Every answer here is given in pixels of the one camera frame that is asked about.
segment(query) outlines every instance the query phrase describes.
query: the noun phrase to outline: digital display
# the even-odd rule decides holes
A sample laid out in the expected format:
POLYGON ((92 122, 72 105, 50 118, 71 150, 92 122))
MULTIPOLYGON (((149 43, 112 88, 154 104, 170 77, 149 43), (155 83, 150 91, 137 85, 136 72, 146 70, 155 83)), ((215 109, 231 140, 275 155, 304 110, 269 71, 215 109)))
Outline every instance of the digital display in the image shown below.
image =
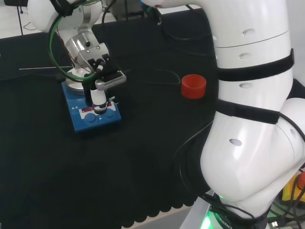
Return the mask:
POLYGON ((86 112, 93 111, 93 110, 94 110, 93 107, 88 107, 88 108, 82 109, 81 111, 82 111, 83 113, 86 113, 86 112))

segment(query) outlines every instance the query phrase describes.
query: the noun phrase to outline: white floor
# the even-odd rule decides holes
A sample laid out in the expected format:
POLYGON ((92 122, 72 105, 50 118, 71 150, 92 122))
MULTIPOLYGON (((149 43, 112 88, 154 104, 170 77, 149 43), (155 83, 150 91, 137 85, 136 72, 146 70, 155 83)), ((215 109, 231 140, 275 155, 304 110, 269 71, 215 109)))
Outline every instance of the white floor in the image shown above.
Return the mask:
MULTIPOLYGON (((22 27, 28 24, 31 19, 28 16, 28 11, 26 7, 22 7, 23 14, 20 15, 21 18, 21 24, 22 27)), ((112 22, 116 21, 116 19, 113 17, 112 14, 107 13, 105 22, 112 22)), ((96 24, 99 24, 102 22, 102 16, 99 18, 99 20, 96 22, 96 24)), ((33 30, 35 29, 32 23, 26 26, 27 29, 33 30)), ((38 33, 39 30, 26 30, 22 28, 23 34, 31 34, 31 33, 38 33)), ((8 38, 8 37, 15 37, 15 36, 21 36, 21 30, 20 30, 20 24, 19 24, 19 18, 17 13, 17 8, 12 6, 5 6, 1 4, 0 1, 0 39, 1 38, 8 38)))

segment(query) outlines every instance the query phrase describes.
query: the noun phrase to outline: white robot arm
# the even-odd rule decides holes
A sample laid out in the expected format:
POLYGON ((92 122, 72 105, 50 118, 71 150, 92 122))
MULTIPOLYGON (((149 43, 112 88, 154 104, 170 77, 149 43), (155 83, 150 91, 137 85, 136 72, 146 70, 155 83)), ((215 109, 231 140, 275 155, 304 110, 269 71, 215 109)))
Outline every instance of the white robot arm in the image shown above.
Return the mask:
MULTIPOLYGON (((201 170, 222 203, 260 218, 305 162, 300 135, 305 131, 305 100, 286 100, 293 83, 286 0, 142 1, 157 8, 195 4, 206 12, 220 80, 219 107, 203 148, 201 170), (280 118, 280 112, 300 129, 280 118)), ((59 33, 73 58, 86 51, 87 41, 93 48, 103 46, 91 31, 101 12, 100 3, 82 6, 61 22, 59 33)), ((57 12, 49 0, 30 0, 29 15, 36 28, 48 31, 57 12)), ((108 53, 104 46, 102 50, 97 55, 108 53)), ((73 74, 83 76, 84 68, 75 64, 73 74)), ((221 228, 216 218, 212 223, 221 228)), ((269 226, 259 222, 255 228, 269 226)))
MULTIPOLYGON (((68 0, 70 4, 79 0, 68 0)), ((88 103, 93 103, 97 114, 107 110, 108 99, 105 90, 126 81, 126 76, 117 69, 104 43, 99 43, 92 32, 92 26, 102 13, 100 0, 82 1, 83 4, 73 10, 71 16, 61 19, 57 34, 60 36, 73 62, 70 71, 76 77, 85 77, 88 74, 102 72, 110 80, 98 79, 87 84, 88 88, 73 79, 67 79, 66 85, 75 94, 84 93, 88 103)), ((28 4, 29 16, 33 25, 40 31, 49 32, 53 22, 58 17, 50 0, 30 0, 28 4)))

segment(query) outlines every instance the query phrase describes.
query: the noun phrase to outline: black table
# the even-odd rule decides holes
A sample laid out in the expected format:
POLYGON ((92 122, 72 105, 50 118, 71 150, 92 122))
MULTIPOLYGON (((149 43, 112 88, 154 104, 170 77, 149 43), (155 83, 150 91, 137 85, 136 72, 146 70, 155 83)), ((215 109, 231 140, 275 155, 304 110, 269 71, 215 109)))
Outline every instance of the black table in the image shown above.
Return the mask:
MULTIPOLYGON (((185 11, 164 16, 168 31, 180 37, 209 32, 204 17, 185 11)), ((47 35, 0 40, 0 220, 10 229, 118 229, 142 222, 159 211, 191 206, 194 195, 182 188, 171 170, 177 148, 209 123, 217 98, 213 42, 172 43, 180 49, 208 53, 186 55, 164 41, 158 26, 136 20, 93 28, 106 41, 122 69, 157 68, 183 77, 207 79, 206 96, 187 100, 168 73, 134 71, 115 89, 122 121, 84 133, 74 132, 61 85, 52 67, 47 35)), ((69 59, 55 41, 61 66, 69 59)), ((205 136, 187 153, 199 163, 205 136)))

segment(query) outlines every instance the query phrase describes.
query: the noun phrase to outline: black strap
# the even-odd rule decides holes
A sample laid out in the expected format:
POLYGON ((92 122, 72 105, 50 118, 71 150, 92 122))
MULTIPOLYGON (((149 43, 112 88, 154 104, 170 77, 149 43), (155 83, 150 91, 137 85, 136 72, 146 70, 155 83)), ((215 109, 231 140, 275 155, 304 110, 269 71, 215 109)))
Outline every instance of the black strap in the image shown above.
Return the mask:
POLYGON ((67 0, 50 0, 56 12, 63 17, 71 16, 74 10, 74 5, 67 0))
POLYGON ((218 79, 229 82, 263 79, 288 71, 294 63, 294 50, 292 49, 289 56, 271 63, 247 68, 218 68, 218 79))
POLYGON ((278 111, 235 104, 220 99, 217 101, 216 110, 227 116, 234 116, 269 124, 276 124, 280 117, 280 112, 278 111))

